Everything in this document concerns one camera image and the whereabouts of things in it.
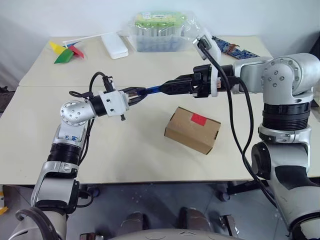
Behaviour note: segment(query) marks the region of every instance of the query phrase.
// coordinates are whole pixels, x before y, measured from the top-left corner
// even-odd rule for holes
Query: wheel
[[[227,193],[227,192],[219,192],[218,194],[218,199],[221,201],[221,202],[227,202],[230,200],[230,195]]]
[[[100,195],[100,189],[98,187],[96,187],[96,186],[89,187],[87,191],[89,193],[91,193],[94,198],[96,198],[96,197],[98,197]]]

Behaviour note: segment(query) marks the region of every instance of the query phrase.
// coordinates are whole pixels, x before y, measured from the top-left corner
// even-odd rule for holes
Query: yellow paper
[[[64,50],[66,50],[63,46],[60,46],[52,41],[50,41],[49,43],[52,50],[58,55],[60,55]]]

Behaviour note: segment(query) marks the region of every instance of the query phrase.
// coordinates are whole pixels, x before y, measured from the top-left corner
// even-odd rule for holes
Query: red tape
[[[199,124],[201,126],[204,126],[206,124],[207,118],[204,116],[201,116],[199,114],[192,114],[191,121],[195,122],[196,124]]]

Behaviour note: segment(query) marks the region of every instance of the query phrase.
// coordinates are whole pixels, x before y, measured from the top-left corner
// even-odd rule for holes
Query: cardboard box
[[[214,146],[221,123],[178,107],[164,135],[203,154]]]

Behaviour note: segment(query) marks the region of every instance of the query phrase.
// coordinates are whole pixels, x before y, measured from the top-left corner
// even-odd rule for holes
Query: red paper
[[[204,126],[206,124],[207,118],[194,113],[191,117],[191,121],[193,121],[201,126]]]
[[[83,59],[85,58],[84,53],[80,51],[78,48],[76,48],[75,46],[71,45],[68,47],[68,49],[70,49],[72,52],[74,52],[74,54],[79,55]]]

